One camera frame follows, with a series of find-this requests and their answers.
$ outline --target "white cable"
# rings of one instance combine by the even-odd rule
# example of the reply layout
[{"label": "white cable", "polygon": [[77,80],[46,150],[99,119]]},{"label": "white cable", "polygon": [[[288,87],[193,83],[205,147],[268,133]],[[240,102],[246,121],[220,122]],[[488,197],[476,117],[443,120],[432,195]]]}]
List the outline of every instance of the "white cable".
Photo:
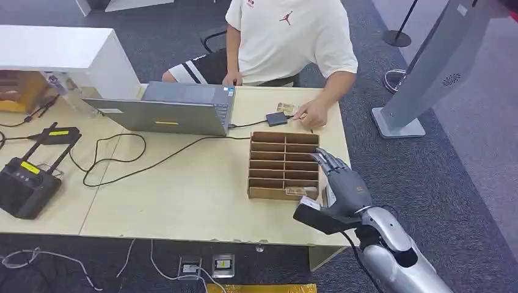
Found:
[{"label": "white cable", "polygon": [[[28,262],[26,262],[24,264],[10,264],[9,263],[9,258],[11,258],[11,257],[13,257],[15,255],[18,255],[20,253],[25,253],[25,252],[31,252],[32,253],[32,257],[31,257],[31,259]],[[97,287],[95,287],[95,285],[93,285],[92,280],[90,279],[90,277],[88,276],[88,273],[86,272],[86,268],[84,267],[84,265],[82,264],[82,262],[80,260],[77,260],[75,258],[71,258],[71,257],[66,256],[66,255],[61,255],[59,253],[51,252],[51,251],[43,251],[43,250],[40,250],[39,247],[35,248],[34,250],[23,249],[23,250],[20,250],[20,251],[13,252],[13,253],[11,253],[11,254],[9,254],[7,256],[2,256],[2,265],[4,265],[4,267],[6,267],[8,269],[20,269],[22,267],[30,265],[36,259],[36,257],[39,254],[41,254],[41,253],[45,254],[45,255],[59,256],[60,258],[65,258],[65,259],[68,259],[69,261],[77,262],[81,266],[82,271],[84,272],[84,275],[86,277],[86,280],[88,281],[90,286],[94,290],[96,290],[96,291],[102,291],[101,288],[97,288]]]},{"label": "white cable", "polygon": [[207,275],[209,277],[209,279],[211,279],[212,283],[216,284],[218,287],[221,288],[221,290],[223,290],[223,293],[227,293],[227,290],[225,290],[225,288],[223,286],[221,286],[220,283],[214,281],[214,279],[212,278],[212,276],[203,268],[203,267],[199,267],[199,266],[196,266],[196,269],[200,269],[202,270],[202,272],[205,273],[205,275]]},{"label": "white cable", "polygon": [[131,247],[133,247],[133,244],[135,243],[135,239],[131,241],[131,244],[129,245],[128,254],[126,255],[126,262],[124,263],[124,266],[122,266],[122,269],[120,269],[119,273],[117,274],[117,278],[120,276],[122,272],[124,272],[124,269],[128,265],[128,261],[130,260],[130,253],[131,253]]},{"label": "white cable", "polygon": [[196,278],[196,280],[201,280],[202,283],[203,283],[203,287],[205,288],[205,293],[208,293],[209,290],[207,288],[207,283],[205,282],[205,279],[203,279],[202,277],[198,276],[198,275],[183,275],[183,276],[179,276],[179,277],[170,277],[164,273],[162,273],[162,271],[158,268],[158,266],[155,264],[155,260],[153,259],[153,243],[155,241],[154,240],[151,240],[151,252],[149,254],[149,258],[151,259],[151,263],[153,264],[153,267],[155,267],[156,271],[162,275],[162,277],[168,279],[168,280],[171,280],[171,281],[176,281],[176,280],[180,280],[180,279],[184,279],[184,278]]}]

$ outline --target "black chair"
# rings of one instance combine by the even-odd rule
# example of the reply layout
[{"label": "black chair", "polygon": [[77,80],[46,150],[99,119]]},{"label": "black chair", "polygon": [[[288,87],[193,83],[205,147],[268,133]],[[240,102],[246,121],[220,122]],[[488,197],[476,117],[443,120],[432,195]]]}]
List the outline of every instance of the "black chair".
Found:
[{"label": "black chair", "polygon": [[[214,52],[209,47],[208,42],[212,38],[219,37],[220,35],[226,35],[227,30],[225,28],[222,27],[217,32],[210,34],[207,37],[200,37],[200,41],[202,41],[203,47],[207,50],[207,52],[209,52],[209,53]],[[280,78],[280,79],[275,79],[273,81],[267,81],[264,84],[260,84],[258,86],[259,87],[283,87],[290,83],[293,83],[292,87],[301,87],[300,80],[299,80],[299,73],[295,74],[294,76],[290,76],[288,78]]]}]

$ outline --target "gray laptop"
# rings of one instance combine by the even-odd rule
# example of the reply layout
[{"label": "gray laptop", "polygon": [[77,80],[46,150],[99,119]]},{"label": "gray laptop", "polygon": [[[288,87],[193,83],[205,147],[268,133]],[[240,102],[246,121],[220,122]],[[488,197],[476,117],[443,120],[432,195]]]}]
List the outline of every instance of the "gray laptop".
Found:
[{"label": "gray laptop", "polygon": [[235,88],[150,82],[140,101],[84,99],[127,130],[226,136]]}]

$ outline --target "robotic finger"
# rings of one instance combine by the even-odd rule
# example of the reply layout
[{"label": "robotic finger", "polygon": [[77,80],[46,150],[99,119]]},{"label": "robotic finger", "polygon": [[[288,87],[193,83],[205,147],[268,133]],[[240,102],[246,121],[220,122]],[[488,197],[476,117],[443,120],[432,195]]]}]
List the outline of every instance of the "robotic finger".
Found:
[{"label": "robotic finger", "polygon": [[326,160],[320,155],[320,154],[309,154],[313,160],[315,160],[315,162],[318,163],[318,165],[320,165],[320,167],[322,168],[322,171],[324,171],[324,173],[326,175],[329,175],[331,173],[331,168],[329,167],[329,165],[327,164]]},{"label": "robotic finger", "polygon": [[331,170],[338,170],[340,168],[340,165],[337,161],[337,158],[333,156],[332,154],[326,152],[323,148],[316,148],[316,152],[321,154],[322,157],[327,161],[328,165],[331,167]]}]

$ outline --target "white shelf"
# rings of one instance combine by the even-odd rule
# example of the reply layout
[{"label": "white shelf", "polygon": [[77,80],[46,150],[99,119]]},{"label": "white shelf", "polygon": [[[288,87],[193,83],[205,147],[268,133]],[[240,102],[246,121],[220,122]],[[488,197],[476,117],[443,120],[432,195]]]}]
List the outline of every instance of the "white shelf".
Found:
[{"label": "white shelf", "polygon": [[111,12],[174,2],[175,0],[112,0],[104,11]]},{"label": "white shelf", "polygon": [[113,29],[0,26],[0,70],[58,71],[105,99],[136,99],[140,82]]}]

